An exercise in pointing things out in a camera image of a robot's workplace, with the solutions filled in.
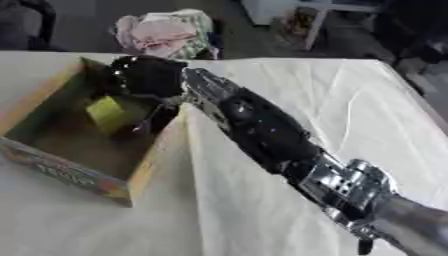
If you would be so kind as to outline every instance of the chair leg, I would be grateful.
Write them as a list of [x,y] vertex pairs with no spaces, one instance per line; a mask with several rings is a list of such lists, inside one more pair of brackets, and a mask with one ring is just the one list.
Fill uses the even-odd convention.
[[403,59],[404,59],[403,57],[396,57],[395,60],[392,62],[392,67],[397,68]]
[[429,70],[431,67],[432,67],[431,64],[429,64],[429,63],[425,63],[425,66],[422,67],[422,68],[418,71],[418,74],[419,74],[419,75],[424,75],[426,72],[428,72],[428,70]]

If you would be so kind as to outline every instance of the silver metal component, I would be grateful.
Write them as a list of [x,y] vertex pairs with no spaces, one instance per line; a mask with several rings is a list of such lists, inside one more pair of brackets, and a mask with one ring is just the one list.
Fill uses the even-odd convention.
[[396,193],[391,184],[395,183],[388,174],[365,161],[352,160],[344,167],[323,153],[300,187],[334,222],[360,239],[375,239],[378,234],[371,222],[382,198]]
[[205,69],[185,68],[183,77],[185,81],[183,100],[202,110],[221,129],[228,130],[229,124],[218,106],[223,100],[234,95],[240,87]]

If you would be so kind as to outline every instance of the pink cloth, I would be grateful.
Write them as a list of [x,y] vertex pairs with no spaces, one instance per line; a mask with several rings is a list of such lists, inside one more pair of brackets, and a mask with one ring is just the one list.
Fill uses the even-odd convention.
[[167,57],[196,37],[196,29],[180,19],[155,17],[140,22],[134,16],[124,16],[117,23],[116,38],[124,48],[135,48],[146,54]]

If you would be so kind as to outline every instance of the crumpled towel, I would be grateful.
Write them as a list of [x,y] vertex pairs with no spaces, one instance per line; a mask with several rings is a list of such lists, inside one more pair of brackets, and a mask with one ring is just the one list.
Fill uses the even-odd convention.
[[211,19],[202,11],[185,9],[172,13],[124,16],[116,25],[117,41],[126,49],[163,58],[191,59],[212,48],[207,33]]

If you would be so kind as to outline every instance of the table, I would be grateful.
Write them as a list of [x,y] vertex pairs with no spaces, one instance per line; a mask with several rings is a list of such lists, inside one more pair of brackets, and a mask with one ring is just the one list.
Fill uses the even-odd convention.
[[[5,110],[78,56],[0,53]],[[343,162],[387,169],[401,192],[448,209],[448,140],[429,106],[374,60],[192,61],[267,97]],[[156,173],[133,209],[0,161],[0,247],[5,255],[355,255],[356,240],[279,177],[251,161],[186,106],[193,173]],[[373,256],[403,255],[384,242]]]

